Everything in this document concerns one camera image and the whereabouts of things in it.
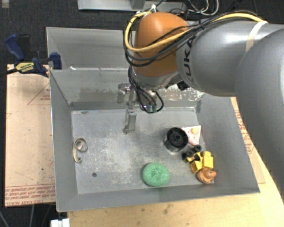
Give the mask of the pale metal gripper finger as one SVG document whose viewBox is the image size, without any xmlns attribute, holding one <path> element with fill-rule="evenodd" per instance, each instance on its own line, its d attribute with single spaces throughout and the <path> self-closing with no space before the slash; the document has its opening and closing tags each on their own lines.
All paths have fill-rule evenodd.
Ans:
<svg viewBox="0 0 284 227">
<path fill-rule="evenodd" d="M 129 83 L 121 83 L 118 85 L 118 93 L 117 93 L 117 103 L 122 104 L 125 102 L 127 96 L 130 93 L 130 84 Z"/>
<path fill-rule="evenodd" d="M 123 133 L 128 134 L 135 131 L 137 113 L 134 109 L 126 109 L 125 112 L 125 126 Z"/>
</svg>

